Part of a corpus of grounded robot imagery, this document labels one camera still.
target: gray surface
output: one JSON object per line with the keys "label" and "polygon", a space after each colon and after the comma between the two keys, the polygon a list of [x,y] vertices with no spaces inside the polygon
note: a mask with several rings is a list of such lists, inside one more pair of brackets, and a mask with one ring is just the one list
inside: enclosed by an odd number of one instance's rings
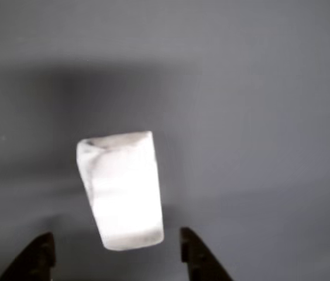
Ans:
{"label": "gray surface", "polygon": [[[106,251],[81,138],[153,130],[166,239]],[[330,0],[0,1],[0,273],[52,230],[55,280],[330,280]]]}

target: gray background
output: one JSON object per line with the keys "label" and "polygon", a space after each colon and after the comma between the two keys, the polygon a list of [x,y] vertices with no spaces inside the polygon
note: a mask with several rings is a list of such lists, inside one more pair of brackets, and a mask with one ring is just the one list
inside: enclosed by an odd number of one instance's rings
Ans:
{"label": "gray background", "polygon": [[[165,241],[105,250],[81,138],[153,130]],[[330,280],[330,0],[0,1],[0,273],[187,280],[193,227],[239,281]]]}

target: white ice cube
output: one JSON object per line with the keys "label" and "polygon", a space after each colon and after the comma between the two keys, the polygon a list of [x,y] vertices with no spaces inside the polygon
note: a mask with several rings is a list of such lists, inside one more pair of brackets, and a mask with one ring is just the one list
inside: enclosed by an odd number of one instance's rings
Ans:
{"label": "white ice cube", "polygon": [[151,132],[81,140],[77,163],[104,247],[121,251],[164,239]]}

